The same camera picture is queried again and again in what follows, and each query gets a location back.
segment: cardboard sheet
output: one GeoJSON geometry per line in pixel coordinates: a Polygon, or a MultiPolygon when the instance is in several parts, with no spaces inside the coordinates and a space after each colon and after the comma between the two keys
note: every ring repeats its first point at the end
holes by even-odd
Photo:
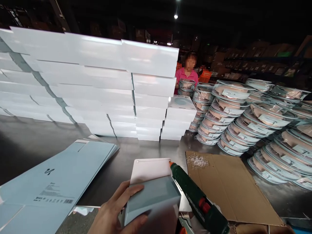
{"type": "Polygon", "coordinates": [[[189,176],[227,220],[284,225],[239,157],[187,151],[187,158],[194,153],[205,158],[208,165],[195,168],[188,162],[189,176]]]}

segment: cardboard box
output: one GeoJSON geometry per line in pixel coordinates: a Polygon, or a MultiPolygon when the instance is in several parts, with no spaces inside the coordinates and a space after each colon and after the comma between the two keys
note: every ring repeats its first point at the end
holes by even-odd
{"type": "Polygon", "coordinates": [[[268,225],[271,234],[294,233],[276,214],[239,157],[187,151],[187,159],[194,154],[208,164],[199,168],[187,160],[188,175],[228,221],[243,223],[236,229],[238,234],[267,233],[268,225]]]}

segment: product box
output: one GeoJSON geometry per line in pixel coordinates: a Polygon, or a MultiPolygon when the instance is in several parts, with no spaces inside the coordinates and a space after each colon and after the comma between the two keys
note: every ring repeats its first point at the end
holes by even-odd
{"type": "Polygon", "coordinates": [[[190,97],[174,95],[167,109],[167,119],[192,122],[196,115],[196,108],[190,97]]]}

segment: metal table surface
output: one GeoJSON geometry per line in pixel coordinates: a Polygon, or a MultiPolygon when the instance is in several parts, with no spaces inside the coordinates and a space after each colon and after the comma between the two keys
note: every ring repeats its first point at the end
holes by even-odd
{"type": "MultiPolygon", "coordinates": [[[[0,115],[0,185],[66,149],[75,140],[90,135],[84,124],[36,121],[0,115]]],[[[204,146],[186,132],[181,141],[138,141],[136,138],[102,137],[120,146],[120,150],[103,166],[81,199],[79,206],[99,207],[106,202],[122,181],[131,177],[138,158],[170,157],[187,171],[185,151],[224,154],[217,146],[204,146]]],[[[312,192],[292,183],[272,185],[253,173],[257,185],[280,217],[312,218],[312,192]]]]}

